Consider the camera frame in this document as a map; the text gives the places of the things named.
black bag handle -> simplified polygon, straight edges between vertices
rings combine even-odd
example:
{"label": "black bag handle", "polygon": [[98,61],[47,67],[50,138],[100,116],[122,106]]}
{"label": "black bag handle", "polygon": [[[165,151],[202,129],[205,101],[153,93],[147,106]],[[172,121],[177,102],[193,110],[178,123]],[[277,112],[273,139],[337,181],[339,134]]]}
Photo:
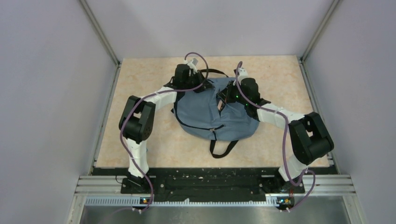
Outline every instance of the black bag handle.
{"label": "black bag handle", "polygon": [[235,141],[230,142],[230,144],[229,144],[228,147],[227,147],[227,150],[226,150],[223,154],[217,155],[217,154],[213,154],[214,146],[215,146],[215,144],[216,144],[216,140],[211,140],[211,145],[210,145],[209,151],[211,152],[213,158],[215,158],[215,159],[220,159],[220,158],[223,158],[223,157],[225,157],[226,155],[228,155],[228,154],[231,152],[231,150],[234,148],[234,146],[236,145],[236,143],[238,143],[238,140],[235,140]]}
{"label": "black bag handle", "polygon": [[220,71],[220,70],[217,70],[217,69],[201,69],[200,71],[201,71],[202,73],[204,73],[204,72],[218,73],[218,74],[225,75],[225,76],[227,76],[227,78],[228,78],[228,75],[227,75],[226,73],[224,73],[224,72],[222,72],[222,71]]}

